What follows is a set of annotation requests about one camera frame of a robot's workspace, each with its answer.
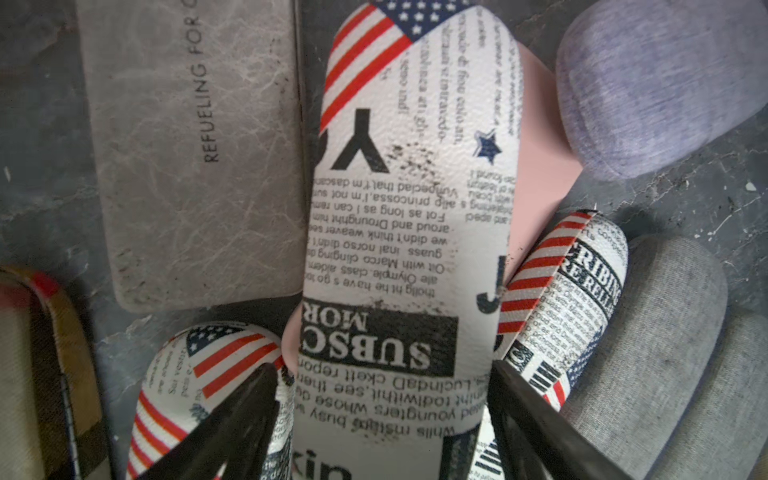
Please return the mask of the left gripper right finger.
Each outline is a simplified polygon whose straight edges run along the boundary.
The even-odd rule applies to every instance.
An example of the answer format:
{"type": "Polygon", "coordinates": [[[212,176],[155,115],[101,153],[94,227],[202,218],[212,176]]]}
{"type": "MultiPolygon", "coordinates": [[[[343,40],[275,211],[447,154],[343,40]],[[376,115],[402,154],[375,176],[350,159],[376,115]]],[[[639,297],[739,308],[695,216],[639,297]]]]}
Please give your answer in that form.
{"type": "Polygon", "coordinates": [[[488,407],[507,479],[626,479],[508,363],[492,363],[488,407]]]}

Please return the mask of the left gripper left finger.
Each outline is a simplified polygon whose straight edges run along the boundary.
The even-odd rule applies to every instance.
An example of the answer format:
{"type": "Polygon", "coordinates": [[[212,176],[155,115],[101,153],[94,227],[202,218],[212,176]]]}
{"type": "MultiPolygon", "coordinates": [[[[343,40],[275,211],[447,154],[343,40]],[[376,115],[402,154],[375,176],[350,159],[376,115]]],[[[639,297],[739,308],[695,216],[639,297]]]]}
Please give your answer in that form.
{"type": "Polygon", "coordinates": [[[277,370],[257,368],[142,479],[258,479],[279,413],[277,370]]]}

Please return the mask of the plaid brown glasses case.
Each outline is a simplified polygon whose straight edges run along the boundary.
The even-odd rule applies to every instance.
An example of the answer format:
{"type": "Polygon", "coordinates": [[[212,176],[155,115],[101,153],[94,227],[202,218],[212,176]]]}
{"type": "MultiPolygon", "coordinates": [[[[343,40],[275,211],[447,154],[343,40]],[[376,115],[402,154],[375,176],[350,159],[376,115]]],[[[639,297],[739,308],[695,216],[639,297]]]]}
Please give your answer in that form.
{"type": "Polygon", "coordinates": [[[1,476],[112,476],[92,352],[65,290],[1,269],[1,476]]]}

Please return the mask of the grey marble glasses case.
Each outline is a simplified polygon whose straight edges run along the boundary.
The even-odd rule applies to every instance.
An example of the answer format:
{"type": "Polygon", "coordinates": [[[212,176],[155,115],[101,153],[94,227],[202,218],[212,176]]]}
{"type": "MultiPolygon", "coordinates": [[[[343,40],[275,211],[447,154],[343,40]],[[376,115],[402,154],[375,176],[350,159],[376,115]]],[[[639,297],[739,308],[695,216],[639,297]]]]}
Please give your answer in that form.
{"type": "Polygon", "coordinates": [[[150,312],[297,293],[307,233],[297,4],[76,10],[120,305],[150,312]]]}

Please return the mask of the grey fabric glasses case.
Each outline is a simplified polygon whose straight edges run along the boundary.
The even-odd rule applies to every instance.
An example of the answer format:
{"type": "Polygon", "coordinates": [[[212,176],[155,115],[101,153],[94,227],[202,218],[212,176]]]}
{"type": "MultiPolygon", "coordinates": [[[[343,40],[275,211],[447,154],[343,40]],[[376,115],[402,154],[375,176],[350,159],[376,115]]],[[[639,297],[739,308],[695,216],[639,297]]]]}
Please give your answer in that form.
{"type": "Polygon", "coordinates": [[[729,304],[697,242],[638,237],[562,414],[635,479],[746,479],[766,459],[767,320],[729,304]]]}

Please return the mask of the flag newspaper print case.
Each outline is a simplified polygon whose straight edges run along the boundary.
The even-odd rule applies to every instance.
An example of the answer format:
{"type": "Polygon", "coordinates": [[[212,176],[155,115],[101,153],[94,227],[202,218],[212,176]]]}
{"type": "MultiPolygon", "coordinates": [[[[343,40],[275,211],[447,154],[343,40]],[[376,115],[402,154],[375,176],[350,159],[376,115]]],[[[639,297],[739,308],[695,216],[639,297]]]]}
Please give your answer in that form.
{"type": "Polygon", "coordinates": [[[294,377],[276,334],[233,321],[187,328],[157,353],[138,397],[126,477],[136,479],[147,471],[264,364],[277,369],[280,411],[261,477],[289,479],[294,377]]]}

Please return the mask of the newspaper case under pink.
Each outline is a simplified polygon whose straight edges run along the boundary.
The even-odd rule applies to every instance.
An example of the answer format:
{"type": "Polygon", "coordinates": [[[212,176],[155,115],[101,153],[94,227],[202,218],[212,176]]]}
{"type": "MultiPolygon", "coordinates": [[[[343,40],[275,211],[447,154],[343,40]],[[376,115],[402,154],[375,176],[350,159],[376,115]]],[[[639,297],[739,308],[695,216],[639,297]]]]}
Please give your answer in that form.
{"type": "MultiPolygon", "coordinates": [[[[627,268],[620,227],[593,210],[567,216],[507,284],[494,361],[512,366],[559,413],[608,326],[627,268]]],[[[506,478],[488,400],[469,476],[506,478]]]]}

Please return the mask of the pink flat case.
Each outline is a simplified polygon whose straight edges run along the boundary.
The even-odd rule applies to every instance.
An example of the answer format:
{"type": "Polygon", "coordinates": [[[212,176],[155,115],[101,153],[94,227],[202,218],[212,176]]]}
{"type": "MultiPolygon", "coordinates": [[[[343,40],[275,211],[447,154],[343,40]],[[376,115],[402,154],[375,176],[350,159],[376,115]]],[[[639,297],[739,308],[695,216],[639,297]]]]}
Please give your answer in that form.
{"type": "Polygon", "coordinates": [[[442,62],[434,36],[330,49],[290,372],[489,375],[508,280],[582,167],[533,53],[504,38],[468,54],[489,72],[442,62]]]}

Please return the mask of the purple fabric case top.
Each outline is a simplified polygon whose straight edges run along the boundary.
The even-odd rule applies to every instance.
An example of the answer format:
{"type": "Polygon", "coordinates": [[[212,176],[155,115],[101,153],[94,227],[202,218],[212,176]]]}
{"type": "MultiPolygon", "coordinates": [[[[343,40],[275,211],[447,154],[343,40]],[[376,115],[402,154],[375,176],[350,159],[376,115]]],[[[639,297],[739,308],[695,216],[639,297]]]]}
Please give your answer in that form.
{"type": "Polygon", "coordinates": [[[599,1],[555,62],[571,149],[600,180],[662,169],[767,102],[763,1],[599,1]]]}

